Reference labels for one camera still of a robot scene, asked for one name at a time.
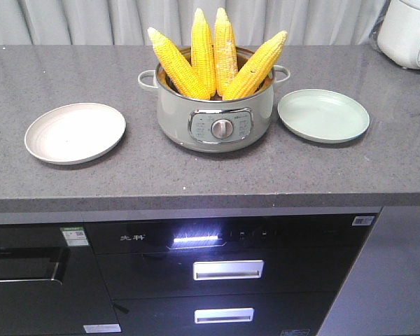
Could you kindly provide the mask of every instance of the rice cooker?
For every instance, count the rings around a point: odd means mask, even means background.
[[[191,49],[182,54],[190,59]],[[241,68],[253,52],[237,47]],[[276,74],[281,72],[283,78]],[[152,77],[153,84],[144,82]],[[284,66],[274,65],[257,91],[233,100],[202,100],[179,94],[160,64],[139,74],[139,86],[157,93],[157,121],[162,131],[177,144],[205,153],[236,151],[259,140],[272,120],[274,89],[290,77]]]
[[[420,69],[420,0],[391,0],[377,42],[396,64]]]

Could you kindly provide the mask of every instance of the white curtain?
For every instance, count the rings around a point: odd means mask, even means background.
[[[240,46],[279,30],[288,45],[368,43],[386,0],[0,0],[0,45],[149,45],[155,27],[190,45],[197,7],[211,26],[224,7]]]

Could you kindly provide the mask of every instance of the light green plate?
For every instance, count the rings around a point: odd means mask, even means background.
[[[280,100],[278,111],[291,132],[324,144],[355,139],[370,123],[369,114],[356,100],[327,90],[291,92]]]

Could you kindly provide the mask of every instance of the plate rim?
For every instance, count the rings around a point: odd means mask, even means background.
[[[348,138],[333,139],[333,138],[321,138],[321,137],[317,137],[317,136],[312,136],[310,134],[305,134],[305,133],[299,131],[298,129],[295,129],[295,128],[291,127],[285,121],[285,118],[282,116],[282,114],[284,112],[282,111],[281,105],[282,105],[282,102],[285,100],[285,98],[289,98],[289,96],[295,95],[295,94],[301,93],[301,92],[324,92],[324,93],[328,93],[330,95],[334,95],[334,96],[338,96],[338,97],[343,97],[344,99],[348,99],[350,102],[353,102],[355,105],[357,105],[359,107],[359,109],[363,112],[363,115],[366,117],[367,122],[366,122],[364,128],[361,130],[361,132],[355,134],[354,136],[350,136]],[[345,94],[342,94],[342,93],[336,92],[336,91],[332,91],[332,90],[307,88],[307,89],[301,89],[301,90],[296,90],[296,91],[289,92],[288,94],[285,94],[282,98],[280,98],[279,103],[277,104],[277,112],[279,114],[279,117],[280,117],[280,120],[282,121],[282,123],[292,133],[294,133],[294,134],[296,134],[299,137],[302,137],[304,139],[315,141],[315,142],[319,142],[321,144],[340,144],[340,143],[343,143],[343,142],[351,141],[353,139],[358,138],[360,135],[364,134],[365,131],[367,131],[368,127],[370,126],[370,115],[367,112],[367,110],[365,109],[365,107],[359,101],[356,101],[355,99],[353,99],[353,98],[351,98],[351,97],[349,97],[349,96],[347,96]]]
[[[50,114],[52,114],[52,113],[56,113],[56,112],[58,112],[59,110],[62,110],[62,109],[66,109],[66,108],[70,108],[70,107],[72,107],[72,106],[90,106],[90,105],[92,105],[92,106],[96,106],[96,107],[100,107],[100,108],[105,108],[105,109],[107,109],[107,110],[110,110],[110,111],[115,111],[116,113],[117,113],[117,115],[119,115],[120,117],[121,117],[121,121],[122,121],[122,130],[121,130],[121,134],[119,134],[119,137],[118,137],[118,139],[112,144],[112,146],[109,146],[108,148],[106,148],[105,150],[102,150],[102,151],[100,151],[100,152],[98,152],[98,153],[95,153],[95,154],[93,154],[93,155],[91,155],[91,156],[87,156],[87,157],[83,157],[83,158],[81,158],[81,159],[77,159],[77,160],[51,160],[51,159],[48,159],[48,158],[46,158],[46,157],[43,157],[42,155],[39,155],[39,154],[37,154],[37,153],[35,153],[31,148],[30,148],[30,146],[29,146],[29,144],[28,144],[28,138],[29,138],[29,133],[31,132],[31,130],[34,128],[34,126],[41,120],[41,119],[44,119],[44,118],[46,118],[48,115],[50,115]],[[125,130],[126,130],[126,120],[125,120],[125,117],[123,116],[123,114],[121,113],[121,112],[119,112],[119,110],[117,110],[116,108],[113,108],[112,106],[109,106],[109,105],[105,105],[105,104],[101,104],[101,103],[87,103],[87,102],[83,102],[83,103],[72,103],[72,104],[67,104],[67,105],[63,105],[63,106],[59,106],[59,107],[57,107],[57,108],[54,108],[54,109],[52,109],[52,110],[49,110],[49,111],[47,111],[47,112],[45,112],[44,114],[42,114],[42,115],[40,115],[39,117],[37,117],[32,123],[31,123],[31,125],[30,126],[28,126],[28,128],[27,128],[27,130],[26,130],[26,132],[25,132],[25,135],[24,135],[24,145],[25,145],[25,148],[27,149],[27,151],[31,154],[31,155],[33,155],[35,158],[37,158],[37,159],[39,159],[39,160],[41,160],[41,161],[44,161],[44,162],[47,162],[47,163],[51,163],[51,164],[54,164],[54,165],[77,165],[77,164],[80,164],[80,163],[84,163],[84,162],[89,162],[89,161],[92,161],[92,160],[94,160],[94,159],[96,159],[96,158],[99,158],[100,156],[102,156],[102,155],[104,155],[104,154],[106,154],[106,153],[108,153],[110,150],[112,150],[117,144],[118,144],[118,142],[120,142],[120,140],[121,140],[121,138],[123,137],[123,134],[125,133]]]

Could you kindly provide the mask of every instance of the pot handle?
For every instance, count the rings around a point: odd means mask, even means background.
[[[291,77],[291,72],[288,70],[288,68],[285,68],[284,66],[281,65],[276,65],[274,64],[274,71],[275,72],[281,72],[283,74],[285,74],[285,78],[279,79],[279,80],[275,80],[272,84],[272,86],[274,87],[274,89],[280,87],[283,85],[283,83],[285,83],[285,81],[287,81],[290,77]]]
[[[152,77],[153,78],[153,84],[149,85],[149,84],[145,84],[142,80],[145,77]],[[155,70],[145,70],[142,71],[139,76],[137,77],[137,81],[139,82],[139,86],[140,88],[149,91],[149,92],[157,92],[158,90],[158,85],[157,85],[157,81],[155,80]]]

